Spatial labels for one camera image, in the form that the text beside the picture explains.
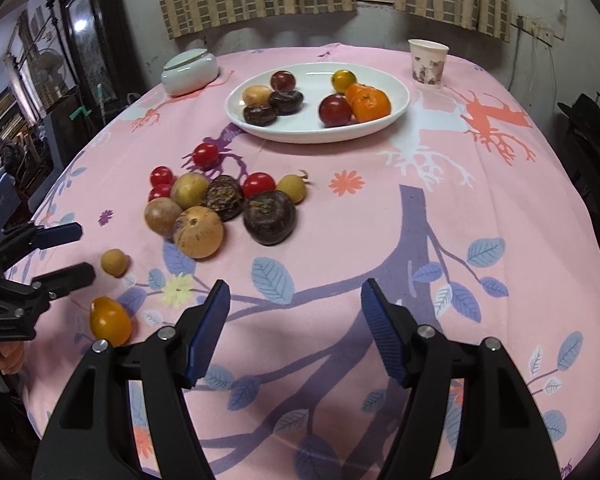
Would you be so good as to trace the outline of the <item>person left hand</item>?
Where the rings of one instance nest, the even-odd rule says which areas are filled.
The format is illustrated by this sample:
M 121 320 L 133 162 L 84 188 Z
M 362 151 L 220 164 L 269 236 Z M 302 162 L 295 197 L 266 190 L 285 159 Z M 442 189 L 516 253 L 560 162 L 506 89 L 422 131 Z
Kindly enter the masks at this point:
M 0 372 L 3 375 L 17 374 L 23 367 L 23 341 L 2 341 L 0 343 Z

